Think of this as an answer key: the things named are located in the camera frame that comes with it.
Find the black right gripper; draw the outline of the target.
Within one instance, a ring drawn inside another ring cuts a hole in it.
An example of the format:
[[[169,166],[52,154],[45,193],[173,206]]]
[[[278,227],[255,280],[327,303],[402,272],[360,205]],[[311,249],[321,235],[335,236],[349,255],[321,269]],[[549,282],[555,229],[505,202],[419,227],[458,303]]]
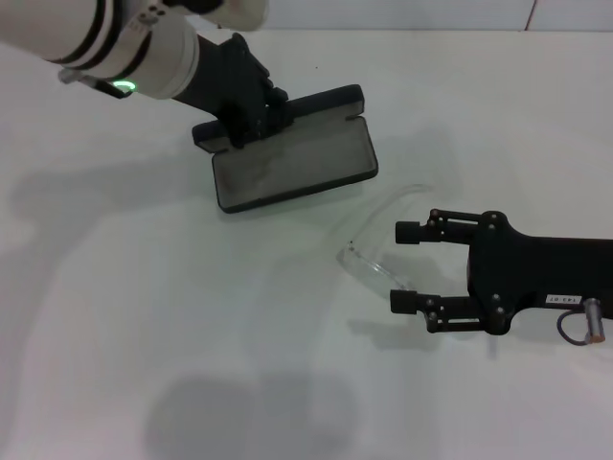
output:
[[[526,309],[581,310],[597,299],[612,318],[612,241],[535,237],[515,230],[499,211],[482,215],[432,209],[425,224],[397,221],[397,244],[449,242],[469,245],[468,292],[445,297],[391,290],[394,314],[424,316],[431,334],[506,334]]]

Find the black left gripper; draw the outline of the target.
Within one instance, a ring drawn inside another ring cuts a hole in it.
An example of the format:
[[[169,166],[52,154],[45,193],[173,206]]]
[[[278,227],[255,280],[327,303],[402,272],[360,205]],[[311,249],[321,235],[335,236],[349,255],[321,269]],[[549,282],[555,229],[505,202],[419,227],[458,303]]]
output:
[[[262,138],[264,119],[267,132],[293,124],[287,93],[273,87],[242,35],[234,33],[220,44],[201,36],[197,45],[195,71],[175,101],[217,117],[237,149]]]

